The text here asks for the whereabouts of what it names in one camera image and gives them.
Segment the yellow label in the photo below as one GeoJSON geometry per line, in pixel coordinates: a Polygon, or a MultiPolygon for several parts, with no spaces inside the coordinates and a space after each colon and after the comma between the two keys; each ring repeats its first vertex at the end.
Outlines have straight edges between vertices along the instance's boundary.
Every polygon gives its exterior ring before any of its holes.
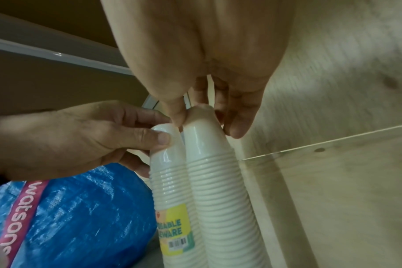
{"type": "Polygon", "coordinates": [[[155,212],[163,255],[177,256],[195,247],[186,204],[155,212]]]}

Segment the white plastic cup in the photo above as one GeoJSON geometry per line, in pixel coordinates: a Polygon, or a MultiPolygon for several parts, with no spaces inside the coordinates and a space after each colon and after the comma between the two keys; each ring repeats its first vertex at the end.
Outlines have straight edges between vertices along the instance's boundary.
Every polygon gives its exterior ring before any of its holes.
{"type": "Polygon", "coordinates": [[[167,149],[150,152],[150,183],[152,195],[154,197],[154,207],[156,211],[157,223],[159,223],[159,234],[168,234],[176,231],[176,236],[171,238],[161,238],[160,245],[163,253],[165,268],[208,268],[207,256],[198,224],[197,213],[192,197],[188,172],[186,169],[185,146],[180,136],[179,130],[172,124],[162,124],[153,127],[157,131],[167,132],[171,136],[171,145],[167,149]],[[176,208],[182,211],[182,205],[186,206],[187,218],[192,231],[195,246],[191,248],[189,236],[182,236],[177,231],[180,226],[177,223],[184,221],[183,218],[173,216],[176,208]],[[165,224],[173,223],[176,226],[167,228],[165,224]],[[182,250],[173,251],[173,248],[182,247],[182,239],[185,238],[187,247],[182,250]]]}
{"type": "Polygon", "coordinates": [[[210,268],[271,268],[235,153],[208,105],[188,110],[186,166],[210,268]]]}

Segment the blue plastic bag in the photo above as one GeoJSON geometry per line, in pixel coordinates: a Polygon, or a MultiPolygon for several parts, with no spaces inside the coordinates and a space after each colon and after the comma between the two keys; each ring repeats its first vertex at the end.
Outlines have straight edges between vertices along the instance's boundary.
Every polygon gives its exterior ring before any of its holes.
{"type": "MultiPolygon", "coordinates": [[[[0,187],[0,235],[23,182],[0,187]]],[[[129,267],[156,231],[151,190],[119,164],[49,182],[12,268],[129,267]]]]}

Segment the skin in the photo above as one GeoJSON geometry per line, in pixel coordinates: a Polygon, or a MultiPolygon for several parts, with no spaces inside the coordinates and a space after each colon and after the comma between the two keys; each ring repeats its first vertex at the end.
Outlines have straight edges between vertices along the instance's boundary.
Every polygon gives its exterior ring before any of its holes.
{"type": "Polygon", "coordinates": [[[177,126],[183,95],[208,103],[215,88],[224,131],[241,138],[285,52],[295,0],[102,0],[131,71],[177,126]]]}
{"type": "Polygon", "coordinates": [[[149,177],[149,166],[127,149],[166,148],[169,134],[150,129],[164,123],[170,118],[158,111],[118,101],[0,116],[0,174],[38,181],[117,162],[149,177]]]}

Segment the red strap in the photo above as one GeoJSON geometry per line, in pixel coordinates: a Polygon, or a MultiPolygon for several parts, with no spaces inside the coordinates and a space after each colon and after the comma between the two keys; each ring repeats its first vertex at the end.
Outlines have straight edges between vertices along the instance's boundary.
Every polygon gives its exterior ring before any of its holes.
{"type": "Polygon", "coordinates": [[[43,190],[48,181],[28,181],[23,186],[19,197],[12,205],[10,214],[5,220],[4,230],[0,238],[0,246],[8,257],[8,268],[11,267],[21,244],[26,237],[30,222],[39,205],[43,190]]]}

